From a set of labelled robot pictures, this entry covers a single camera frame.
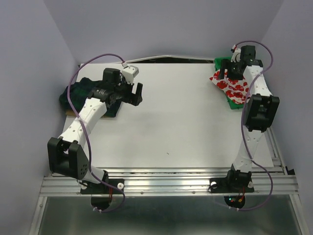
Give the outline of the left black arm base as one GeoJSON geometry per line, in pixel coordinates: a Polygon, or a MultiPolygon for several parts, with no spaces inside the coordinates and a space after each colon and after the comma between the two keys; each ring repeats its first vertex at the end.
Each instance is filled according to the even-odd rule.
{"type": "Polygon", "coordinates": [[[91,196],[90,204],[93,211],[106,213],[115,211],[122,207],[126,199],[124,193],[125,180],[123,178],[110,179],[108,173],[105,171],[102,181],[106,184],[104,185],[101,182],[95,184],[88,181],[77,180],[77,183],[81,187],[80,193],[82,195],[91,196]],[[113,205],[114,195],[122,195],[122,201],[117,206],[113,205]]]}

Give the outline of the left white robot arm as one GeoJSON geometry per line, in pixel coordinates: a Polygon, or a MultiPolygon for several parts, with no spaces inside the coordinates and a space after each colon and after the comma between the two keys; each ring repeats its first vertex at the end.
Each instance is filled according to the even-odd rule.
{"type": "Polygon", "coordinates": [[[107,171],[92,166],[84,146],[91,147],[90,133],[114,104],[121,101],[138,106],[142,102],[143,85],[138,83],[133,91],[134,78],[138,74],[139,69],[135,66],[126,66],[122,70],[104,69],[102,81],[90,91],[78,116],[58,138],[48,141],[51,172],[92,183],[98,193],[108,189],[107,171]]]}

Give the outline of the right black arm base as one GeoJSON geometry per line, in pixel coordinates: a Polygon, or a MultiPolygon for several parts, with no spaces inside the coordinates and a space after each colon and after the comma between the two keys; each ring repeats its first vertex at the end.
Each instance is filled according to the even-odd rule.
{"type": "Polygon", "coordinates": [[[225,177],[211,178],[208,192],[226,193],[225,203],[231,208],[242,209],[246,202],[245,194],[254,192],[251,176],[251,172],[231,169],[225,177]]]}

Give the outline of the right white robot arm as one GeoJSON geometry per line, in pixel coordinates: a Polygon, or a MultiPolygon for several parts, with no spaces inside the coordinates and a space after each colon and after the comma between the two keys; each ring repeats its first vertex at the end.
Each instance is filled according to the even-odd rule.
{"type": "Polygon", "coordinates": [[[243,140],[227,176],[216,180],[214,190],[225,193],[246,189],[253,192],[253,157],[261,137],[273,123],[280,99],[272,95],[266,84],[266,69],[262,61],[256,59],[255,46],[234,45],[231,51],[231,59],[222,60],[219,78],[246,80],[249,85],[241,117],[243,140]]]}

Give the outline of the red poppy floral skirt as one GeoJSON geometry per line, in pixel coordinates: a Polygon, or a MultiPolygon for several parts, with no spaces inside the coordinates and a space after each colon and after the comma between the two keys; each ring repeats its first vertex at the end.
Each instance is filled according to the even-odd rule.
{"type": "Polygon", "coordinates": [[[246,94],[249,89],[249,84],[246,79],[231,80],[227,78],[227,71],[225,71],[224,79],[219,79],[220,70],[217,70],[209,78],[209,80],[216,85],[227,97],[227,100],[236,105],[242,105],[245,101],[246,94]]]}

